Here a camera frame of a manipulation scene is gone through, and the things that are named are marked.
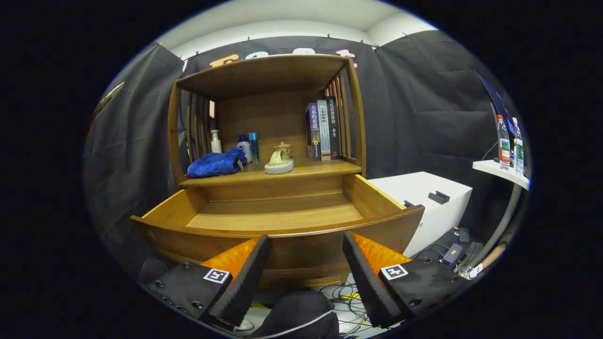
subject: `black curtain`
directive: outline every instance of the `black curtain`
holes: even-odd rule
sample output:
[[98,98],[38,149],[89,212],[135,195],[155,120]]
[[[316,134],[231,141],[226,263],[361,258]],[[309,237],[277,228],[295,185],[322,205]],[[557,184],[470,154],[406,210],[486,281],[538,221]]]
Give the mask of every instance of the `black curtain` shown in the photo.
[[[472,187],[460,226],[487,240],[513,184],[472,168],[497,141],[491,99],[474,70],[499,91],[511,116],[518,116],[511,98],[483,63],[439,30],[399,38],[375,54],[398,129],[397,173],[425,171]],[[486,159],[496,152],[494,147]]]
[[153,249],[135,231],[141,216],[177,188],[171,173],[167,110],[183,62],[157,43],[140,52],[111,82],[124,82],[93,123],[83,154],[83,183],[91,219],[107,250],[136,277]]

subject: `teapot lid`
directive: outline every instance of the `teapot lid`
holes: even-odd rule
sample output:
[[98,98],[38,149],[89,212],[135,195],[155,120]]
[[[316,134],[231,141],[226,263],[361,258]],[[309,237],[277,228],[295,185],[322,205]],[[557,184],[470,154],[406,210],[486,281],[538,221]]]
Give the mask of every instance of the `teapot lid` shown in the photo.
[[273,148],[277,147],[291,147],[291,145],[286,144],[284,141],[281,141],[278,145],[274,146]]

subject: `black handle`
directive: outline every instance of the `black handle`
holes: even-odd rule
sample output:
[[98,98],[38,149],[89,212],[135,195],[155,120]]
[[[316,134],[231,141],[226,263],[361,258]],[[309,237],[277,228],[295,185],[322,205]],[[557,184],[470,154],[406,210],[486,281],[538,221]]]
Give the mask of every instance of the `black handle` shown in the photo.
[[448,195],[446,195],[446,194],[443,194],[440,191],[435,191],[435,194],[429,193],[428,197],[431,200],[437,202],[438,204],[445,204],[448,201],[450,201],[450,197]]

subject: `plastic bottle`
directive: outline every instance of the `plastic bottle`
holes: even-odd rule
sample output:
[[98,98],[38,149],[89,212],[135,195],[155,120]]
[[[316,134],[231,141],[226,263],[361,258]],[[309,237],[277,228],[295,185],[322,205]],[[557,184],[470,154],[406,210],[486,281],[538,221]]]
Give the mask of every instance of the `plastic bottle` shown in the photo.
[[251,146],[251,159],[254,163],[260,162],[260,151],[257,147],[257,133],[249,133],[249,144]]
[[516,118],[513,118],[513,125],[515,126],[515,174],[523,177],[523,137]]
[[247,158],[247,163],[251,162],[251,146],[247,141],[245,135],[239,135],[239,143],[236,144],[236,147],[243,152],[245,152],[245,157]]
[[509,144],[509,132],[507,131],[507,125],[502,120],[502,115],[497,115],[498,119],[498,158],[500,162],[500,168],[508,171],[509,170],[509,155],[511,153],[511,145]]
[[211,130],[212,134],[212,152],[214,153],[222,153],[222,144],[220,144],[220,140],[218,139],[218,130]]

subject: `blue towel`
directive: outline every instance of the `blue towel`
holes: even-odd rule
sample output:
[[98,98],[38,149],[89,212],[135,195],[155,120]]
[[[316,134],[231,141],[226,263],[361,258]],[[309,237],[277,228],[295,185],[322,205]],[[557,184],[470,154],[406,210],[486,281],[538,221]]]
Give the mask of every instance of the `blue towel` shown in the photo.
[[232,147],[226,153],[209,153],[195,161],[189,166],[187,172],[189,178],[203,178],[221,176],[223,174],[237,173],[241,165],[247,164],[245,152],[236,147]]

